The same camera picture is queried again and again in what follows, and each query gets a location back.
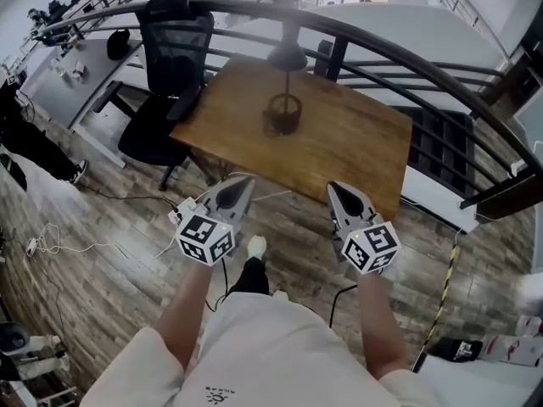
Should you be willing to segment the person's white shirt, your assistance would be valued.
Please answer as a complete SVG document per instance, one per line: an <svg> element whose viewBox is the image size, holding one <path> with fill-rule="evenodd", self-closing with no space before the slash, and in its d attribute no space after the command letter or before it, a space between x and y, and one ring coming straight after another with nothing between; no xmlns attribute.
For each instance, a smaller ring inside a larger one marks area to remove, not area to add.
<svg viewBox="0 0 543 407"><path fill-rule="evenodd" d="M315 313L234 293L204 330L185 371L155 329L140 330L81 407L439 407L418 375L375 378Z"/></svg>

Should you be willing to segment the black mesh office chair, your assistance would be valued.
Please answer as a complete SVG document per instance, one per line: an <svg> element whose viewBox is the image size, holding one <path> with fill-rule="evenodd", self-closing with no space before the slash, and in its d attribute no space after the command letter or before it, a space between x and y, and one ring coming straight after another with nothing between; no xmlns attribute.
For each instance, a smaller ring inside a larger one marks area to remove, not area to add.
<svg viewBox="0 0 543 407"><path fill-rule="evenodd" d="M205 60L214 28L209 11L190 7L189 0L149 0L137 12L146 58L150 94L130 114L119 150L145 164L164 166L164 191L172 171L191 159L209 185L216 182L192 149L171 137L189 119L205 86Z"/></svg>

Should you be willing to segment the red white boxes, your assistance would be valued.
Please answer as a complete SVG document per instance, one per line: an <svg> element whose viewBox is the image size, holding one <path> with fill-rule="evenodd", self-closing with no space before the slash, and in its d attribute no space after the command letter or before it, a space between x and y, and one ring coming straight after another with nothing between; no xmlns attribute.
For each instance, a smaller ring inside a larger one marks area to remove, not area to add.
<svg viewBox="0 0 543 407"><path fill-rule="evenodd" d="M539 316L521 315L513 336L484 338L479 358L528 367L543 365L543 320Z"/></svg>

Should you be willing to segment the black desk lamp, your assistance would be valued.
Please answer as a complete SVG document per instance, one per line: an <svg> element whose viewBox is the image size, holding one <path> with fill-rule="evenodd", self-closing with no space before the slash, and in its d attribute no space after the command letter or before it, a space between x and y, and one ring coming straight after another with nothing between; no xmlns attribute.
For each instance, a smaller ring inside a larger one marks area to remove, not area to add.
<svg viewBox="0 0 543 407"><path fill-rule="evenodd" d="M266 59L272 68L285 74L283 91L271 97L263 111L264 132L269 137L294 134L303 110L303 103L291 92L291 74L300 72L308 64L305 52L298 44L300 27L284 21L282 31L281 41Z"/></svg>

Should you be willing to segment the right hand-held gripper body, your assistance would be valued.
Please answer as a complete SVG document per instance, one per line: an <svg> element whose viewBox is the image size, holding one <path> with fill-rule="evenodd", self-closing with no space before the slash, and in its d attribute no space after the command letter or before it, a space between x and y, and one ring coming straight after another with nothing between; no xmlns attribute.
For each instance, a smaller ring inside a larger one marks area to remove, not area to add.
<svg viewBox="0 0 543 407"><path fill-rule="evenodd" d="M401 249L392 223L380 215L340 229L334 246L339 263L347 263L361 275L386 268Z"/></svg>

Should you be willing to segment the dark staircase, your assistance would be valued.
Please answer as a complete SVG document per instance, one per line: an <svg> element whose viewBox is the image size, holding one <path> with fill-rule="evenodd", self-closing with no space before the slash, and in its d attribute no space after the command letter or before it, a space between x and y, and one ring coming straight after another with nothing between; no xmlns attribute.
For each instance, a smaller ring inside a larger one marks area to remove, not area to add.
<svg viewBox="0 0 543 407"><path fill-rule="evenodd" d="M462 198L470 198L499 181L476 159L473 121L465 114L446 110L446 120L428 111L399 107L412 119L408 165Z"/></svg>

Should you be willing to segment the person's left white shoe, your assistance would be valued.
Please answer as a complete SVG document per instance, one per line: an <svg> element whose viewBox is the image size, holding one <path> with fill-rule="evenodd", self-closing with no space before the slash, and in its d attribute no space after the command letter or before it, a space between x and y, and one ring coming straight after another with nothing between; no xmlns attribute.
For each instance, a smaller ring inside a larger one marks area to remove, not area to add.
<svg viewBox="0 0 543 407"><path fill-rule="evenodd" d="M247 244L248 259L262 260L267 248L266 238L263 236L254 235L250 238Z"/></svg>

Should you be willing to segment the person's right forearm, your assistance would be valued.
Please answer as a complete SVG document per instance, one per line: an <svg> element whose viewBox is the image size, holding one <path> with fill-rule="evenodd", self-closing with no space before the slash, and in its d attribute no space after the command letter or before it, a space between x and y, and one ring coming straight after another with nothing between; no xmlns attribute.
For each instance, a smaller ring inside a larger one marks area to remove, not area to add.
<svg viewBox="0 0 543 407"><path fill-rule="evenodd" d="M367 370L380 379L397 370L408 370L406 343L388 297L376 273L358 277L361 338Z"/></svg>

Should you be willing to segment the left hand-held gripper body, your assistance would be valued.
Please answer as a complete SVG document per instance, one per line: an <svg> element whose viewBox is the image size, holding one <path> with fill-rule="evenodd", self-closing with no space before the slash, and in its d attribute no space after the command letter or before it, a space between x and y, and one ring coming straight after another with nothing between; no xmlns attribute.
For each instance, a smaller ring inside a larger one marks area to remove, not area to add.
<svg viewBox="0 0 543 407"><path fill-rule="evenodd" d="M176 242L184 256L207 266L230 255L239 231L222 221L215 210L198 203L196 210L176 226Z"/></svg>

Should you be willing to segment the white balcony edge panel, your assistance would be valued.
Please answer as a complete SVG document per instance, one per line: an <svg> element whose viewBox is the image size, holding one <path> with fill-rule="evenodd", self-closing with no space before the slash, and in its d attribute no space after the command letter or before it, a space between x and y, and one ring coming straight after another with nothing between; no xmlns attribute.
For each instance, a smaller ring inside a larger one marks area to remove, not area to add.
<svg viewBox="0 0 543 407"><path fill-rule="evenodd" d="M456 229L471 232L479 226L475 206L461 209L463 199L459 195L411 166L406 167L400 195Z"/></svg>

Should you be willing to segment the black box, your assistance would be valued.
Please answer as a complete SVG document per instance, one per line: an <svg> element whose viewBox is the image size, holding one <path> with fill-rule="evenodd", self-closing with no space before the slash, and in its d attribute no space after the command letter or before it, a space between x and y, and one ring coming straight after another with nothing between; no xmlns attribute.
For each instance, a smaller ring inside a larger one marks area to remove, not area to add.
<svg viewBox="0 0 543 407"><path fill-rule="evenodd" d="M465 363L476 360L482 348L481 341L442 337L431 348L431 355L450 362Z"/></svg>

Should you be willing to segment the grey desk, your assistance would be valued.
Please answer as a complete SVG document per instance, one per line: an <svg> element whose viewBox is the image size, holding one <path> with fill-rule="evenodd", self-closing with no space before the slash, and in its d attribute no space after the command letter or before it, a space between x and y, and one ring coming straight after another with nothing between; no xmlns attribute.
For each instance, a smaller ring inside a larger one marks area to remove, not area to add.
<svg viewBox="0 0 543 407"><path fill-rule="evenodd" d="M128 54L118 61L112 61L107 56L106 44L105 39L82 41L78 48L70 50L56 65L47 64L31 86L28 96L37 111L78 134L115 165L124 168L126 163L81 124L107 85L142 45L140 41L130 40ZM81 79L71 76L76 61L86 66Z"/></svg>

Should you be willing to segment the yellow black striped tape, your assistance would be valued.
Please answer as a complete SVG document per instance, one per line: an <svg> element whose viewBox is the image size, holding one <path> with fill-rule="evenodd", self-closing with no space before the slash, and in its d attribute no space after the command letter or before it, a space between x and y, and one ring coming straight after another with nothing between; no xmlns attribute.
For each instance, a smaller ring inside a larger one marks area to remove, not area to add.
<svg viewBox="0 0 543 407"><path fill-rule="evenodd" d="M440 301L439 301L439 307L438 307L438 310L437 310L436 315L434 317L434 321L432 323L432 326L430 327L430 329L428 331L428 335L426 336L425 341L423 343L423 349L425 349L428 346L428 344L430 342L430 339L434 335L434 331L435 331L435 329L436 329L436 327L437 327L437 325L439 323L439 319L441 317L443 308L445 307L445 301L446 301L446 298L447 298L447 295L448 295L449 286L450 286L451 278L452 278L452 272L453 272L453 268L454 268L454 264L455 264L457 255L458 255L458 245L457 245L457 243L454 243L454 245L452 247L452 250L451 250L451 257L450 257L448 269L447 269L446 276L445 276L445 282L444 282L444 286L443 286L443 289L442 289L441 298L440 298Z"/></svg>

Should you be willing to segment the person's black trousers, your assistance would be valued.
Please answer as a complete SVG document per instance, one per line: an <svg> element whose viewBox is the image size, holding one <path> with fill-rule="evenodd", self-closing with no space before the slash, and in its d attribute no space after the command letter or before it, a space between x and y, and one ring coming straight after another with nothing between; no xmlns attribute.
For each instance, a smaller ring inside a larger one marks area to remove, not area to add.
<svg viewBox="0 0 543 407"><path fill-rule="evenodd" d="M269 296L270 288L264 262L257 257L250 257L244 264L237 282L229 289L232 293L257 293Z"/></svg>

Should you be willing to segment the white power strip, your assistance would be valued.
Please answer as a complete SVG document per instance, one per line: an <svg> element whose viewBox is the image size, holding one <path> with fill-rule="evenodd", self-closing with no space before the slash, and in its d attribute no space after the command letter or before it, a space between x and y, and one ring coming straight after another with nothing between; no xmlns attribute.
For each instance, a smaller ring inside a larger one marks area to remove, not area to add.
<svg viewBox="0 0 543 407"><path fill-rule="evenodd" d="M178 226L183 217L196 210L197 206L193 198L186 198L168 213L168 219L174 226Z"/></svg>

